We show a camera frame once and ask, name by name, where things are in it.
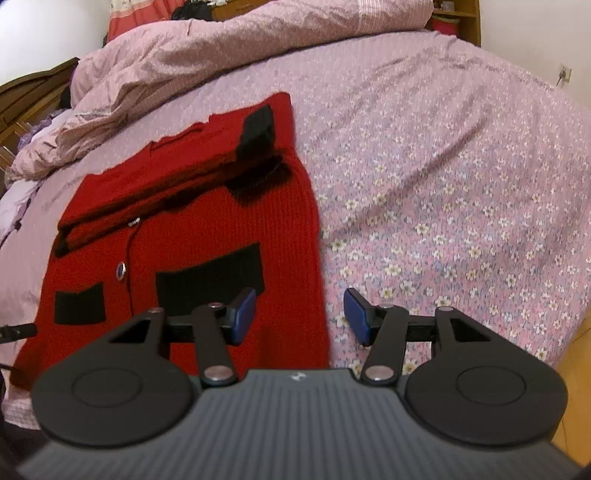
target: cardigan button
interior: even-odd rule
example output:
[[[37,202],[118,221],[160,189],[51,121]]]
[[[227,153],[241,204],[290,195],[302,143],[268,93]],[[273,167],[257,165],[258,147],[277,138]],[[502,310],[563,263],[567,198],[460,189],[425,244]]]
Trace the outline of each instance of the cardigan button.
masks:
[[[117,281],[121,281],[125,278],[125,274],[127,273],[127,265],[123,262],[119,262],[117,265],[117,270],[115,270],[115,278]]]

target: wooden bed frame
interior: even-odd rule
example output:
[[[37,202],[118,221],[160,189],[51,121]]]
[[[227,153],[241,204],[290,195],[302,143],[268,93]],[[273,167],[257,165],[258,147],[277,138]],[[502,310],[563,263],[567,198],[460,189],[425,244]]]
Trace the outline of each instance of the wooden bed frame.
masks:
[[[0,173],[12,164],[19,139],[57,109],[77,65],[71,59],[0,86]]]
[[[19,137],[57,108],[77,62],[72,59],[0,86],[1,169],[12,163]],[[569,389],[569,406],[554,444],[586,465],[591,462],[591,312],[573,337],[558,372]]]

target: round black plate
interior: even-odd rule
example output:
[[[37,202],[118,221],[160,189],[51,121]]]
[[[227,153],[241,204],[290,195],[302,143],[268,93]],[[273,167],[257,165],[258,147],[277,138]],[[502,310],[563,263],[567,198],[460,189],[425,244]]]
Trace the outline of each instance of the round black plate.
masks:
[[[491,347],[454,346],[418,367],[405,391],[411,410],[428,427],[471,445],[548,438],[566,408],[564,382],[526,352]]]
[[[81,447],[144,442],[168,430],[191,405],[187,375],[140,348],[73,355],[46,371],[32,391],[41,427]]]

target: black pocket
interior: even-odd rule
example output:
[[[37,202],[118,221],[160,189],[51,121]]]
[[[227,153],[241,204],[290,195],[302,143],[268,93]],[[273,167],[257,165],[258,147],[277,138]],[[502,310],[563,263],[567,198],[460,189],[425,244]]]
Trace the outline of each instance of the black pocket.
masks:
[[[56,292],[53,321],[60,325],[94,325],[106,320],[103,284],[77,293]]]
[[[229,304],[245,288],[265,291],[259,243],[185,270],[156,273],[158,304],[168,316],[215,301]]]

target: gray ribbed surface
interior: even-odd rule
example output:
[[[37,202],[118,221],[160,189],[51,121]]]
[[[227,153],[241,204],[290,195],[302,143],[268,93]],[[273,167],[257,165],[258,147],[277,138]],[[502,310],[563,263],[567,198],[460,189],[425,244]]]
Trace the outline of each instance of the gray ribbed surface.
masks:
[[[252,371],[209,390],[158,439],[108,452],[51,444],[22,465],[30,480],[567,480],[576,465],[550,445],[462,449],[422,429],[392,391],[347,370]]]

